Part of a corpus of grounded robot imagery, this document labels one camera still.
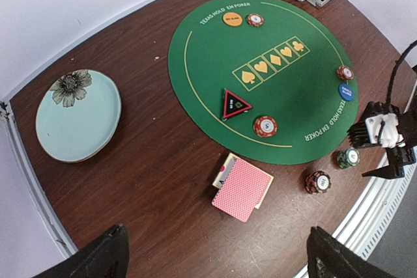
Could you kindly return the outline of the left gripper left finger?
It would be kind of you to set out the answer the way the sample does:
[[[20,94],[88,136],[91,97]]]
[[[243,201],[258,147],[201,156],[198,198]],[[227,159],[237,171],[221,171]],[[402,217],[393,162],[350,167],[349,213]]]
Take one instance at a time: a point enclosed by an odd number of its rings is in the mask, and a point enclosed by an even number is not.
[[[130,260],[128,232],[114,225],[65,261],[37,277],[126,277]]]

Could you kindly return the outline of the orange big blind button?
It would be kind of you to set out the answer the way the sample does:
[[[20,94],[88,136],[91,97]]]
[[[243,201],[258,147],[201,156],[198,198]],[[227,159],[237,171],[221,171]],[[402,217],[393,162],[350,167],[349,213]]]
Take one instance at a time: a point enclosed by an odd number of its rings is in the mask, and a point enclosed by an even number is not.
[[[230,27],[239,27],[243,22],[242,16],[236,12],[226,12],[222,17],[222,20]]]

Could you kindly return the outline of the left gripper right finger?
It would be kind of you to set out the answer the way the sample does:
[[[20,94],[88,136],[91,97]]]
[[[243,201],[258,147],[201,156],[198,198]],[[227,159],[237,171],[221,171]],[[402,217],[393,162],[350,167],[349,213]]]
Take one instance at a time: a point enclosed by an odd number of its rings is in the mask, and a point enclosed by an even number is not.
[[[307,239],[309,277],[394,277],[346,248],[321,227]]]

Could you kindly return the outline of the triangular black red dealer button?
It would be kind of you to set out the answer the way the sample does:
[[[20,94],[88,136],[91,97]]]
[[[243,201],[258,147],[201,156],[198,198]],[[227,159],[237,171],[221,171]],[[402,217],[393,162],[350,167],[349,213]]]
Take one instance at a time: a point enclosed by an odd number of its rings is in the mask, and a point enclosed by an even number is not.
[[[222,120],[233,118],[252,110],[253,106],[228,89],[223,93]]]

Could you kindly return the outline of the red chips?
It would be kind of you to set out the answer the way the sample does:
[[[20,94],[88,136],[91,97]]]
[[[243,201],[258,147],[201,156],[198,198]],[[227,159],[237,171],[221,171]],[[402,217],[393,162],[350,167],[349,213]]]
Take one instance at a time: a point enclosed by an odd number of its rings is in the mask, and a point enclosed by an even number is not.
[[[258,137],[273,137],[278,131],[278,125],[270,116],[259,116],[254,120],[253,131]]]
[[[264,18],[259,14],[249,14],[246,17],[246,21],[252,27],[260,27],[264,24]]]
[[[340,66],[336,70],[336,74],[342,81],[350,81],[354,79],[353,71],[348,66],[345,66],[345,65]]]

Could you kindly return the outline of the blue small blind button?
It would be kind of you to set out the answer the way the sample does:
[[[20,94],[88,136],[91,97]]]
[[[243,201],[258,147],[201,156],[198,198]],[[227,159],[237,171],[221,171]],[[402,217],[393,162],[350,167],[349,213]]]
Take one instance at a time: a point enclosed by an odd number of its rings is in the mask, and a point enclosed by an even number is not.
[[[351,102],[354,100],[354,92],[348,84],[346,83],[340,84],[338,87],[338,92],[344,101]]]

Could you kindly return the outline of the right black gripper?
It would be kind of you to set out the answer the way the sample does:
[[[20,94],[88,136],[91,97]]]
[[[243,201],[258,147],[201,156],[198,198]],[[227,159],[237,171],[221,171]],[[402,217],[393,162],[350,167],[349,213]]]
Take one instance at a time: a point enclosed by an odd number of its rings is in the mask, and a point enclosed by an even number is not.
[[[382,147],[388,165],[363,173],[363,177],[394,180],[404,177],[404,166],[416,163],[416,105],[402,113],[398,107],[369,102],[359,121],[347,131],[353,148]]]

